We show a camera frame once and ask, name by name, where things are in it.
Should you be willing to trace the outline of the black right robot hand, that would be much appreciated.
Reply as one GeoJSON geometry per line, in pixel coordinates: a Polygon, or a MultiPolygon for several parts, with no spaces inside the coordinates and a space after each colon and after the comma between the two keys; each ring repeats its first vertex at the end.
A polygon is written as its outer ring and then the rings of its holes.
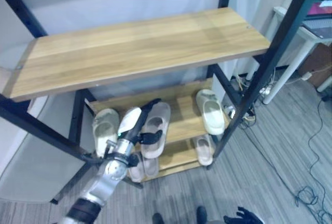
{"type": "Polygon", "coordinates": [[[236,212],[237,217],[224,216],[223,220],[225,223],[239,223],[239,224],[264,224],[264,222],[253,212],[245,209],[244,207],[238,206],[236,212]]]}

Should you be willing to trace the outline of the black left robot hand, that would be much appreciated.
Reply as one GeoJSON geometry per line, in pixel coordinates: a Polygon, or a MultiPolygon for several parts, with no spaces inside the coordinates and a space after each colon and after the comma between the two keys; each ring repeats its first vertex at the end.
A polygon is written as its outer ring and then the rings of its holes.
{"type": "Polygon", "coordinates": [[[160,98],[156,98],[142,107],[134,107],[130,109],[123,117],[118,134],[120,139],[125,139],[132,143],[134,146],[137,143],[143,145],[152,145],[160,140],[163,131],[159,130],[156,133],[142,133],[142,127],[144,126],[148,114],[152,110],[153,106],[161,102],[160,98]]]}

